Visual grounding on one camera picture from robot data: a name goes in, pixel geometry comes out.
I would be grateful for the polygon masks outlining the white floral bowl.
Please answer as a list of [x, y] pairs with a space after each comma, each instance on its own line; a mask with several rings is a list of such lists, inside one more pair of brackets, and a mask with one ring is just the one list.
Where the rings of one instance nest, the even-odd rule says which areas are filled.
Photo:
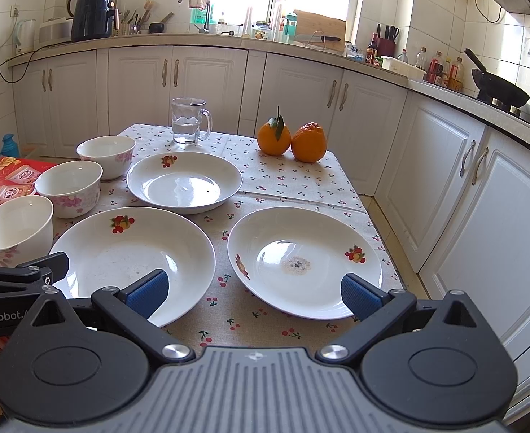
[[0, 265], [15, 267], [46, 256], [53, 245], [53, 203], [18, 197], [0, 205]]
[[103, 173], [96, 162], [67, 161], [42, 173], [35, 181], [35, 189], [53, 203], [56, 218], [73, 219], [90, 212], [97, 205]]
[[132, 162], [136, 141], [125, 136], [102, 136], [86, 140], [77, 146], [80, 159], [90, 160], [102, 167], [101, 180], [110, 181], [124, 176]]

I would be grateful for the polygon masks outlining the white plate with stain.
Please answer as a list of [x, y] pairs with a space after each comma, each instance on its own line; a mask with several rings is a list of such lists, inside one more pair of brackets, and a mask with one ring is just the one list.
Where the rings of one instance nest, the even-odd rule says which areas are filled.
[[353, 273], [382, 287], [380, 258], [350, 226], [314, 210], [252, 212], [229, 232], [229, 262], [256, 297], [285, 314], [339, 320], [352, 312], [341, 280]]

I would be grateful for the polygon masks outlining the white kitchen cabinets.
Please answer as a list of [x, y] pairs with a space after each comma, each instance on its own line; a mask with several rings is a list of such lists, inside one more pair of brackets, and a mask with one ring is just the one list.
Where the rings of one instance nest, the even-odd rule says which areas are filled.
[[257, 143], [277, 114], [314, 122], [379, 234], [399, 287], [465, 290], [518, 371], [508, 421], [530, 416], [530, 123], [395, 73], [288, 47], [54, 47], [12, 63], [22, 146], [76, 157], [134, 125], [170, 130], [171, 99], [206, 100], [210, 137]]

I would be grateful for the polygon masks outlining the kitchen faucet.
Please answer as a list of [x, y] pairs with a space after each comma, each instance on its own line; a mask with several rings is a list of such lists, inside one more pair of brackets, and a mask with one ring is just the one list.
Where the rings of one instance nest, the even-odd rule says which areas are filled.
[[178, 0], [180, 4], [188, 2], [188, 8], [193, 11], [192, 25], [199, 33], [210, 32], [211, 3], [210, 0]]

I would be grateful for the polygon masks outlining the red snack box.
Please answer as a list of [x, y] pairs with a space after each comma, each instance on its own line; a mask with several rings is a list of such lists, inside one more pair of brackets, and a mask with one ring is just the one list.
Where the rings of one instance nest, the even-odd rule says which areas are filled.
[[14, 157], [0, 158], [0, 205], [18, 197], [35, 194], [35, 181], [53, 164]]

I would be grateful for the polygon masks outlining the teal thermos bottle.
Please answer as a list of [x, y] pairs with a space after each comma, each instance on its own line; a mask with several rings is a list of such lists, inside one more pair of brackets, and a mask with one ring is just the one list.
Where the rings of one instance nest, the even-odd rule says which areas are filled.
[[0, 150], [1, 157], [20, 157], [20, 151], [18, 144], [15, 142], [14, 135], [12, 133], [5, 134], [2, 138], [2, 149]]

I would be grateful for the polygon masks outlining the cherry print tablecloth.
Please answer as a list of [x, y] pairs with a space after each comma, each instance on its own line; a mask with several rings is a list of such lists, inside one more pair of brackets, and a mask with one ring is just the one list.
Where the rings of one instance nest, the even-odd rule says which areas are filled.
[[[134, 125], [122, 136], [136, 141], [131, 167], [140, 160], [162, 153], [209, 153], [228, 160], [240, 170], [240, 190], [224, 204], [207, 212], [182, 215], [209, 237], [216, 255], [216, 270], [202, 299], [177, 321], [165, 325], [170, 334], [196, 352], [211, 347], [306, 347], [317, 350], [348, 331], [352, 315], [339, 320], [312, 320], [277, 310], [251, 293], [233, 270], [228, 237], [244, 216], [265, 208], [296, 207], [314, 210], [353, 228], [380, 258], [383, 290], [399, 287], [393, 264], [361, 200], [331, 153], [314, 164], [290, 156], [270, 157], [254, 140], [217, 134], [207, 146], [183, 150], [170, 144], [165, 126]], [[100, 181], [100, 199], [83, 216], [56, 218], [53, 214], [53, 253], [56, 241], [83, 219], [123, 207], [156, 207], [135, 197], [127, 177], [109, 184]]]

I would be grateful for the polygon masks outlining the bumpy orange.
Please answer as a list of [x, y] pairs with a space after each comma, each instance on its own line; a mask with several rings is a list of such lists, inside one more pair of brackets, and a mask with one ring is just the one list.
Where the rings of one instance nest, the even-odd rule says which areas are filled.
[[310, 122], [300, 127], [291, 139], [291, 153], [303, 163], [315, 163], [327, 152], [327, 139], [320, 124]]

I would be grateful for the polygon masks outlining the glass water mug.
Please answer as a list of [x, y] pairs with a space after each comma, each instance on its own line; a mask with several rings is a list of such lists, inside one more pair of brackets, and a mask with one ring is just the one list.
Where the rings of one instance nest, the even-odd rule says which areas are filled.
[[206, 100], [171, 99], [171, 128], [176, 144], [189, 145], [207, 140], [212, 126], [212, 114], [206, 110]]

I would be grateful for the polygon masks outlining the orange with leaf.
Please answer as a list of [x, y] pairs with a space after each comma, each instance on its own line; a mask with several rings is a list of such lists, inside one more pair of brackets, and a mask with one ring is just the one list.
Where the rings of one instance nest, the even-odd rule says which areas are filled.
[[277, 106], [277, 114], [261, 126], [257, 133], [257, 144], [262, 153], [272, 157], [282, 156], [291, 145], [291, 133]]

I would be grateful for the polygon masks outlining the black wok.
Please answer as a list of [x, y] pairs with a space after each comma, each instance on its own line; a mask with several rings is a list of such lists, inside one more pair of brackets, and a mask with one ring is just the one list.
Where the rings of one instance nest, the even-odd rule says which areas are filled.
[[465, 48], [464, 54], [475, 66], [475, 69], [471, 69], [471, 75], [479, 89], [478, 100], [491, 104], [494, 99], [497, 99], [509, 108], [511, 106], [521, 108], [527, 104], [529, 95], [524, 90], [501, 76], [490, 73], [471, 49]]

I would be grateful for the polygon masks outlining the red knife block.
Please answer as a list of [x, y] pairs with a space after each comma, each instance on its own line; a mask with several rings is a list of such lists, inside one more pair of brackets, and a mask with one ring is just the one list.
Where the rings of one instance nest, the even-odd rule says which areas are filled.
[[377, 25], [377, 55], [379, 57], [392, 57], [395, 54], [398, 35], [397, 26], [386, 25], [384, 32], [381, 32], [381, 25]]

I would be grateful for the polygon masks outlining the white electric kettle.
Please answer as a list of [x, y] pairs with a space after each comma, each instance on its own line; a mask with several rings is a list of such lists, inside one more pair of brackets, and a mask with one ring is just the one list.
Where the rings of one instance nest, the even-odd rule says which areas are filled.
[[16, 55], [31, 52], [34, 49], [35, 19], [19, 21], [14, 29], [14, 52]]

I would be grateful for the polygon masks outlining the black air fryer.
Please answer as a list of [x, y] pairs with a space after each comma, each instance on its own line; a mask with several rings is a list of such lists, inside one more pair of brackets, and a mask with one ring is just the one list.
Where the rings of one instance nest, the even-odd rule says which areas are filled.
[[66, 5], [73, 19], [72, 42], [107, 38], [119, 29], [115, 0], [67, 0]]

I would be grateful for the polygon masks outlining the wooden cutting board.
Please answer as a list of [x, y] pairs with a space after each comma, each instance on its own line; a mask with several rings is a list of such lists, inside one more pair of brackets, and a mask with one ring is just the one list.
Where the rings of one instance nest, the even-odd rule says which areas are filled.
[[345, 50], [345, 21], [301, 10], [296, 10], [295, 15], [295, 40], [335, 53]]

